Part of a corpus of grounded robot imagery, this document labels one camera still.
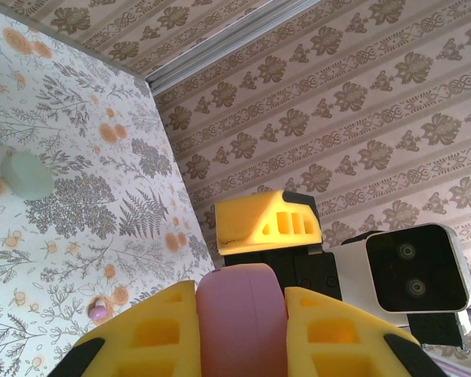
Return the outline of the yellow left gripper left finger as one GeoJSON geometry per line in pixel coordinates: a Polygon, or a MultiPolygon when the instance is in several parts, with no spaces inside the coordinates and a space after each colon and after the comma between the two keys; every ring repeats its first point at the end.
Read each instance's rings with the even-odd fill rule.
{"type": "Polygon", "coordinates": [[[176,283],[85,334],[58,375],[199,376],[195,283],[176,283]]]}

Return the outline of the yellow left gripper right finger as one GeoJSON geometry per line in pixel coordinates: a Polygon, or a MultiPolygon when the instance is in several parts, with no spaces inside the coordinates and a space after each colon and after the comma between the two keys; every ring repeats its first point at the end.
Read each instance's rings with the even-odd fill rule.
{"type": "Polygon", "coordinates": [[[445,376],[410,332],[303,287],[285,289],[287,374],[445,376]]]}

